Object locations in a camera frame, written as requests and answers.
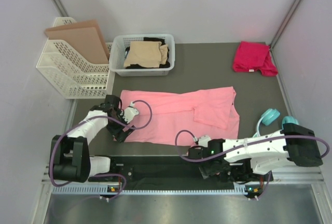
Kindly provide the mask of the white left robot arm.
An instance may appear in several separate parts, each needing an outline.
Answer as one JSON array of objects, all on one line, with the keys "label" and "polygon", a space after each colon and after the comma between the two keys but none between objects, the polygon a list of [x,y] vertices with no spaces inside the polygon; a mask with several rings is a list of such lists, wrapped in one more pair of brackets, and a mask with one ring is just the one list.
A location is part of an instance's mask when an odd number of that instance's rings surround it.
[{"label": "white left robot arm", "polygon": [[108,181],[116,178],[118,169],[111,164],[111,158],[91,156],[89,144],[103,128],[108,128],[118,142],[123,142],[134,131],[135,126],[129,124],[139,114],[135,103],[131,102],[125,109],[121,107],[119,97],[107,95],[105,101],[93,106],[77,126],[53,138],[49,177],[54,186],[84,183],[97,175]]}]

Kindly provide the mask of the pink t shirt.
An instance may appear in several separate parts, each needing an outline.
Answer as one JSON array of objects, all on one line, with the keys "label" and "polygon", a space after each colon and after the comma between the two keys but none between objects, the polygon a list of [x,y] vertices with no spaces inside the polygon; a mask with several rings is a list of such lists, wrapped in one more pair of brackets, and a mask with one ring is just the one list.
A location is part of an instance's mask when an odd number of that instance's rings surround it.
[{"label": "pink t shirt", "polygon": [[199,90],[182,94],[123,90],[123,106],[135,103],[139,115],[132,120],[138,129],[126,142],[191,146],[192,137],[177,133],[188,130],[196,137],[235,139],[238,137],[240,117],[234,100],[233,87]]}]

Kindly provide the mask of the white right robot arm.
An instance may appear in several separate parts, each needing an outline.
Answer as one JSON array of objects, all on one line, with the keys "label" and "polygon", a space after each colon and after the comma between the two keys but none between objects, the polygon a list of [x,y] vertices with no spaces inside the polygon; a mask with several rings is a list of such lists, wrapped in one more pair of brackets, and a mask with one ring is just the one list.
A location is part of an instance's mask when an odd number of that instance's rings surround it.
[{"label": "white right robot arm", "polygon": [[280,167],[319,167],[323,164],[314,132],[293,123],[271,134],[244,139],[204,136],[189,148],[204,178],[219,175],[234,182],[259,180]]}]

